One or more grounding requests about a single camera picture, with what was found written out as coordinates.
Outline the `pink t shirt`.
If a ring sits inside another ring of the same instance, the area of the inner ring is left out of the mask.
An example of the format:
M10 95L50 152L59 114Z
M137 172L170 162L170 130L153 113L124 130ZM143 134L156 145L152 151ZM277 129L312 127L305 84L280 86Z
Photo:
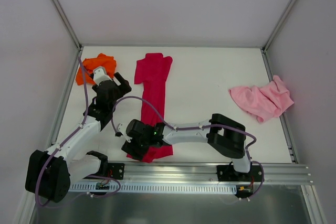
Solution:
M294 105L290 91L277 75L263 87L236 86L228 90L232 100L258 123L280 117Z

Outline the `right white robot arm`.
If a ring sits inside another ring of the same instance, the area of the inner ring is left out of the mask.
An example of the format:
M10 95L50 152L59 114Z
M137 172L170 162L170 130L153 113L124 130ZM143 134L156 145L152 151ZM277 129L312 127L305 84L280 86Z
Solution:
M242 124L221 114L213 114L209 120L190 124L162 122L150 126L133 119L128 124L120 123L117 131L125 138L122 150L139 161L143 160L151 147L202 143L231 159L233 175L237 180L246 180L252 173L245 144L246 137L252 135L246 132Z

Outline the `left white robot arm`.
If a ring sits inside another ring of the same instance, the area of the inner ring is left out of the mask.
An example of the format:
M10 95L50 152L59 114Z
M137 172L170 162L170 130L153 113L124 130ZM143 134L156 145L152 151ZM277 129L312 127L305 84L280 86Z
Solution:
M110 78L103 67L95 69L91 77L96 96L84 111L82 121L64 140L45 151L34 151L29 158L25 189L36 197L60 202L76 182L108 174L108 157L102 153L89 151L80 160L74 158L111 122L114 105L132 89L122 75L116 72Z

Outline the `red t shirt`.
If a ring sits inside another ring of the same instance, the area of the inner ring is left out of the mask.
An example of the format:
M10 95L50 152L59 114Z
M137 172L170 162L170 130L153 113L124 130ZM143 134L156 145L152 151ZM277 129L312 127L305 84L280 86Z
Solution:
M170 72L172 57L162 53L147 53L144 59L138 60L134 75L134 83L143 85L142 98L153 105L159 115L146 103L142 103L141 122L155 126L164 117L166 81Z

